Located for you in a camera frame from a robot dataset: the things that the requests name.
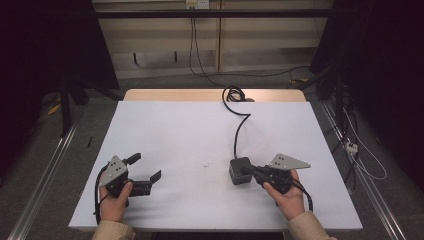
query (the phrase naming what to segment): person's right hand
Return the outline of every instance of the person's right hand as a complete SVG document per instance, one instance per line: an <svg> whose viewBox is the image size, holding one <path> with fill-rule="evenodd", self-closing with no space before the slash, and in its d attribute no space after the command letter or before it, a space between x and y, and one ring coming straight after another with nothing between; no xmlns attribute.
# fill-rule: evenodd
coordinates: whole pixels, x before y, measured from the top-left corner
<svg viewBox="0 0 424 240"><path fill-rule="evenodd" d="M299 175L296 170L291 170L291 174L294 179L299 181ZM303 205L303 192L300 189L292 187L286 194L281 194L267 182L265 182L263 186L268 194L278 204L278 207L284 216L286 216L287 220L290 221L305 212L305 207Z"/></svg>

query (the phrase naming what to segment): black horizontal bar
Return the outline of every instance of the black horizontal bar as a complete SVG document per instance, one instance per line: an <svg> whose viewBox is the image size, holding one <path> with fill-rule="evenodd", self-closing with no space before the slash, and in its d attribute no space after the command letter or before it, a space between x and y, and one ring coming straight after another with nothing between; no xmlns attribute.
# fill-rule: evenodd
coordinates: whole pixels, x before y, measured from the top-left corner
<svg viewBox="0 0 424 240"><path fill-rule="evenodd" d="M98 19L117 18L327 18L346 17L355 10L332 9L199 9L199 10L120 10L97 12L45 12L47 15L93 17Z"/></svg>

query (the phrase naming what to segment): gray floor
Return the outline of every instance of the gray floor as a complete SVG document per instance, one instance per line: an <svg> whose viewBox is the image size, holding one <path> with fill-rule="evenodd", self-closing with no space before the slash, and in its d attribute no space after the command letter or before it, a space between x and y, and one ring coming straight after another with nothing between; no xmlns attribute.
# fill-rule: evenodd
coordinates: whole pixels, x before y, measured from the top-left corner
<svg viewBox="0 0 424 240"><path fill-rule="evenodd" d="M280 71L281 69L260 70L248 73L264 74ZM310 76L311 73L304 70L294 71L292 74L293 78ZM242 88L281 89L289 85L287 74L267 78L219 76L213 79ZM218 88L206 79L192 75L122 79L120 85L122 92L130 88ZM314 88L311 87L304 93L314 109L323 132L330 129L331 125L324 114L321 102L316 98ZM87 106L72 106L73 116L83 112L81 122L28 231L27 239L90 239L92 236L92 233L68 228L68 223L100 150L117 103L94 91L88 90L88 94L91 98ZM46 108L40 114L30 141L0 188L0 239L9 236L59 142L62 120L60 112L48 115L48 110ZM424 239L421 234L421 225L424 222L423 192L399 169L390 151L379 144L376 139L378 136L367 124L366 117L361 115L360 109L356 109L356 114L361 140L382 161L388 172L386 180L375 181L378 189L399 221L407 239ZM330 149L338 141L334 133L328 134L326 139ZM361 151L360 156L369 172L381 176L380 167L368 153ZM334 153L334 159L341 175L344 176L349 164L342 148L338 148ZM351 187L352 184L350 178L347 187ZM391 239L361 182L357 182L351 197L364 229L347 233L331 232L330 235L338 239ZM140 239L149 237L149 233L139 235Z"/></svg>

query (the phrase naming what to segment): person's left hand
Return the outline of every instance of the person's left hand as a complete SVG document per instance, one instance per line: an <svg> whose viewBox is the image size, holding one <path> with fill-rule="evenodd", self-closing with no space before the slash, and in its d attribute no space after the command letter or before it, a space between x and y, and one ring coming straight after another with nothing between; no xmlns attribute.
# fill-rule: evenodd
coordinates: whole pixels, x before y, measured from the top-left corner
<svg viewBox="0 0 424 240"><path fill-rule="evenodd" d="M122 222L125 212L125 203L131 194L133 188L132 182L127 182L121 191L118 198L114 198L109 194L109 190L106 187L100 187L100 199L106 197L100 203L100 213L102 220Z"/></svg>

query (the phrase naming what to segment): forearm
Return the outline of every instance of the forearm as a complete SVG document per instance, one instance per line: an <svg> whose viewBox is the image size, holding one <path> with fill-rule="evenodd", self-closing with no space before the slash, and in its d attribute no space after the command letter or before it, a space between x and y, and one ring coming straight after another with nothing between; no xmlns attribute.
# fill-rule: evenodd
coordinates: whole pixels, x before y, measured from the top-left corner
<svg viewBox="0 0 424 240"><path fill-rule="evenodd" d="M135 233L130 226L102 220L94 233L93 240L131 240L134 236Z"/></svg>
<svg viewBox="0 0 424 240"><path fill-rule="evenodd" d="M291 235L295 240L331 240L316 216L308 211L288 222Z"/></svg>

